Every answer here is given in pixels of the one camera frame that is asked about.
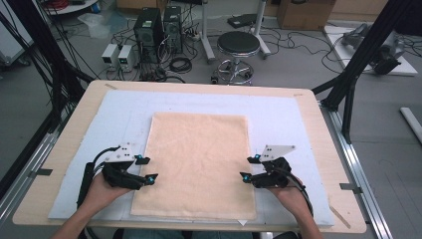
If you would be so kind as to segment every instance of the white bracket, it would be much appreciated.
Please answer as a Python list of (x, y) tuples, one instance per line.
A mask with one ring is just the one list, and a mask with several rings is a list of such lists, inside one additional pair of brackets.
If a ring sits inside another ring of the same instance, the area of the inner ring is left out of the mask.
[(120, 148), (105, 158), (105, 162), (134, 161), (134, 155), (130, 142), (122, 143)]
[(261, 154), (260, 161), (263, 162), (277, 159), (295, 150), (295, 148), (294, 145), (266, 145)]

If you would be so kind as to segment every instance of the metal rail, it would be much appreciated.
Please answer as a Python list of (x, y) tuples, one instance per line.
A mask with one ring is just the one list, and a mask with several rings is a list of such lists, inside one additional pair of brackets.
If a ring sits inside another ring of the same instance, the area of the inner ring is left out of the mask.
[(53, 146), (59, 137), (59, 132), (55, 130), (47, 133), (32, 154), (24, 168), (16, 177), (7, 193), (0, 202), (0, 228), (9, 218), (10, 214), (16, 209), (17, 205), (22, 201), (29, 187), (34, 180), (34, 173), (42, 166)]
[(359, 193), (359, 197), (362, 200), (366, 212), (369, 216), (372, 228), (379, 239), (391, 239), (393, 236), (390, 233), (387, 222), (382, 215), (381, 209), (376, 202), (376, 198), (373, 195), (372, 189), (370, 188), (369, 182), (366, 179), (362, 165), (359, 162), (357, 154), (352, 144), (348, 144), (346, 138), (341, 133), (341, 117), (338, 112), (328, 111), (329, 117), (332, 121), (335, 133), (338, 141), (343, 150), (344, 157), (347, 162), (348, 169), (352, 174), (356, 187), (359, 187), (362, 193)]

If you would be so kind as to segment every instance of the fabric sheet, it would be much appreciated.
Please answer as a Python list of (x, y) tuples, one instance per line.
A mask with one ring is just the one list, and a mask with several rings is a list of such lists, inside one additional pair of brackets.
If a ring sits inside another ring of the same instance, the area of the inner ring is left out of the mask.
[(155, 113), (140, 174), (158, 173), (136, 191), (131, 214), (181, 219), (256, 218), (254, 189), (240, 171), (251, 171), (243, 116)]

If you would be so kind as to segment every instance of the cardboard box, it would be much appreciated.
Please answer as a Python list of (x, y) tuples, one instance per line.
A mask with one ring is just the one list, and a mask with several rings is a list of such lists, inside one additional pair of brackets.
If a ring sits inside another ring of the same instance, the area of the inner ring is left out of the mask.
[(282, 0), (277, 21), (282, 29), (322, 31), (334, 4), (335, 0), (308, 0), (303, 4)]
[(144, 7), (159, 8), (163, 12), (167, 5), (167, 0), (116, 0), (117, 8), (125, 12), (136, 13), (136, 10), (140, 10)]

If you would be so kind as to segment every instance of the stool base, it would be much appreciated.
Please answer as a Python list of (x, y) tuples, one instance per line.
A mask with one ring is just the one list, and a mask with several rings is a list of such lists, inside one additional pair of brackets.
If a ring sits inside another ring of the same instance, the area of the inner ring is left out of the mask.
[(226, 60), (221, 63), (215, 71), (218, 80), (226, 83), (227, 85), (245, 85), (252, 86), (252, 77), (254, 69), (251, 65), (240, 61), (239, 59)]

